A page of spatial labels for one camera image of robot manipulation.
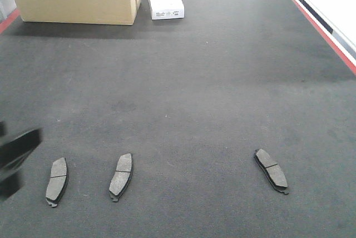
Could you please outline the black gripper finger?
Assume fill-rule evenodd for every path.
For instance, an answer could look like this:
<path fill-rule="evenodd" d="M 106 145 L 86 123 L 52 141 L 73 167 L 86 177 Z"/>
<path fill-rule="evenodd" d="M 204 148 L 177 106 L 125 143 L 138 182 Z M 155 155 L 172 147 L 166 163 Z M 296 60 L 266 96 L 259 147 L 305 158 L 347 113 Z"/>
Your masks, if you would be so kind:
<path fill-rule="evenodd" d="M 7 133 L 1 122 L 1 200 L 14 195 L 22 186 L 21 166 L 42 142 L 42 129 L 31 128 L 17 135 Z"/>

